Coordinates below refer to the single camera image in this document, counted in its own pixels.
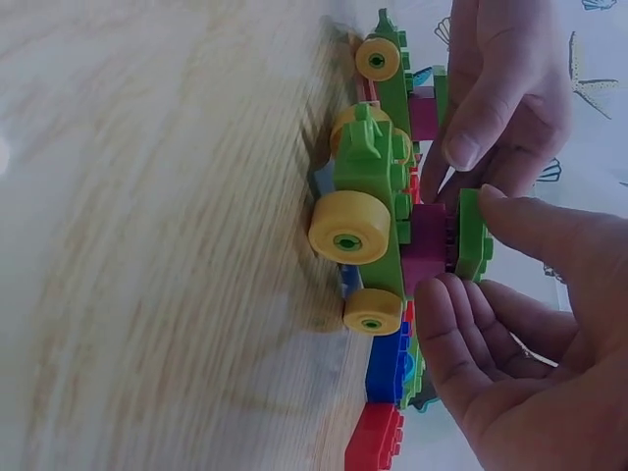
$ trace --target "blue building block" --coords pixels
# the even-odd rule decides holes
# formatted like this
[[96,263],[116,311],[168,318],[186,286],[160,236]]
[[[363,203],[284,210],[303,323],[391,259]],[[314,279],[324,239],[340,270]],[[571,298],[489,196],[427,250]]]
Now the blue building block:
[[[325,167],[317,170],[312,175],[316,188],[313,188],[312,192],[318,194],[316,196],[323,196],[327,193],[336,191],[334,187],[334,160],[330,159]],[[357,267],[353,265],[338,265],[340,271],[340,286],[342,288],[342,299],[347,299],[354,291],[362,288],[362,279],[360,278],[360,272]]]
[[342,285],[342,299],[347,299],[354,291],[362,289],[362,279],[360,279],[360,272],[357,267],[353,265],[341,265],[340,268],[340,283]]
[[410,366],[407,349],[410,345],[410,324],[385,337],[374,337],[369,367],[366,371],[368,402],[394,404],[399,407],[403,398],[406,366]]

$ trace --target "green building block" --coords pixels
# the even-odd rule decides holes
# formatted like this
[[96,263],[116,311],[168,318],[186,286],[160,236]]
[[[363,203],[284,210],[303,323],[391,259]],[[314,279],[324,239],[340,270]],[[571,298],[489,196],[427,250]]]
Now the green building block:
[[434,66],[432,68],[434,75],[434,91],[436,93],[436,106],[439,113],[439,126],[445,120],[447,112],[448,88],[447,88],[447,72],[443,66]]
[[399,50],[401,65],[392,78],[376,82],[378,98],[382,110],[391,117],[394,126],[411,136],[408,93],[412,91],[413,76],[410,71],[409,54],[402,50],[407,47],[405,31],[397,29],[386,8],[381,9],[379,13],[380,21],[367,39],[382,37],[393,43]]
[[419,350],[419,341],[416,337],[416,333],[410,336],[410,346],[408,347],[407,354],[414,360],[414,372],[403,383],[403,398],[401,399],[400,409],[405,409],[410,400],[414,396],[421,392],[421,380],[423,379],[423,371],[425,370],[425,362],[423,361],[423,355]]
[[477,189],[462,189],[458,207],[458,263],[455,274],[479,282],[493,258],[493,238],[478,206]]
[[404,155],[403,138],[393,132],[391,122],[376,122],[371,106],[366,103],[356,106],[355,120],[342,129],[334,185],[336,190],[362,191],[375,196],[390,211],[389,246],[385,255],[358,268],[365,288],[384,289],[405,299],[399,233],[409,239],[406,233],[412,204],[410,195],[402,192],[409,186],[408,169],[395,162]]

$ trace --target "finger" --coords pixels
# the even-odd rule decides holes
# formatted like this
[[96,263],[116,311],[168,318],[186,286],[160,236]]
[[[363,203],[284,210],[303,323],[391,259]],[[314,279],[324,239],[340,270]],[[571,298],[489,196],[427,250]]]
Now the finger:
[[456,422],[462,424],[470,404],[493,381],[473,360],[443,282],[420,283],[414,303],[418,340],[434,387]]
[[525,196],[550,160],[548,154],[501,147],[482,183],[489,183],[508,196]]
[[512,378],[545,378],[553,367],[531,357],[497,318],[494,308],[475,283],[464,284],[476,329],[484,339],[497,368]]
[[532,198],[506,198],[485,184],[480,210],[489,231],[503,244],[554,268],[568,282],[585,257],[599,253],[599,238],[589,237],[609,216],[558,208]]
[[447,124],[451,118],[453,105],[449,105],[447,113],[445,115],[444,124],[440,127],[439,133],[432,142],[430,150],[423,163],[421,169],[421,184],[419,191],[421,193],[421,201],[431,204],[436,201],[439,189],[445,180],[447,171],[449,170],[449,164],[443,158],[443,137],[445,136],[445,130]]
[[578,334],[571,313],[548,309],[541,302],[496,282],[481,282],[480,290],[497,319],[535,353],[560,363]]
[[529,54],[510,36],[502,34],[486,46],[483,70],[445,134],[445,158],[460,172],[475,167],[495,145],[536,79]]
[[508,375],[497,368],[484,337],[475,323],[466,284],[455,275],[449,273],[438,276],[438,279],[445,285],[449,293],[458,331],[460,331],[473,361],[493,381],[508,378]]
[[478,165],[470,172],[456,172],[439,191],[436,199],[444,203],[448,213],[454,213],[460,198],[460,190],[463,188],[479,188],[484,182],[485,173],[491,166],[494,151],[491,150]]

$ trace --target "toy wheel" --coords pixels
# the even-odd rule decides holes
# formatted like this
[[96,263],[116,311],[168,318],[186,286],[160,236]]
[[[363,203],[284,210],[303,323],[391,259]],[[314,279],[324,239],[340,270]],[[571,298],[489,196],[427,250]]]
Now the toy wheel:
[[389,336],[401,326],[403,301],[391,292],[366,288],[356,291],[344,306],[344,324],[371,336]]
[[401,64],[401,53],[387,39],[374,37],[362,43],[355,53],[355,67],[368,80],[391,79]]
[[[330,137],[330,148],[332,150],[332,155],[336,155],[336,153],[338,152],[338,149],[340,147],[340,139],[342,138],[342,128],[344,128],[344,125],[348,123],[353,123],[355,121],[356,106],[357,105],[352,105],[348,108],[343,109],[334,121],[334,127],[332,128],[332,135]],[[377,122],[391,120],[389,115],[382,111],[382,108],[379,108],[377,106],[371,106],[371,116]]]
[[359,191],[335,191],[316,203],[309,240],[330,260],[364,265],[388,250],[391,213],[379,199]]
[[399,128],[395,128],[394,133],[400,135],[403,138],[403,158],[399,159],[399,162],[405,164],[408,160],[410,160],[410,157],[412,156],[412,139],[410,139],[410,136],[407,133],[400,130]]

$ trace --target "pink plastic block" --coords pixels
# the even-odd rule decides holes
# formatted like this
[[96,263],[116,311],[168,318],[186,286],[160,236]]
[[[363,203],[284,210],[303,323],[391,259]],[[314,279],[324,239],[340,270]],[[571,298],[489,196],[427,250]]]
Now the pink plastic block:
[[412,140],[434,140],[439,132],[439,110],[434,90],[428,86],[417,86],[408,96]]
[[417,204],[410,216],[412,242],[401,246],[405,293],[416,284],[445,272],[446,210],[443,204]]

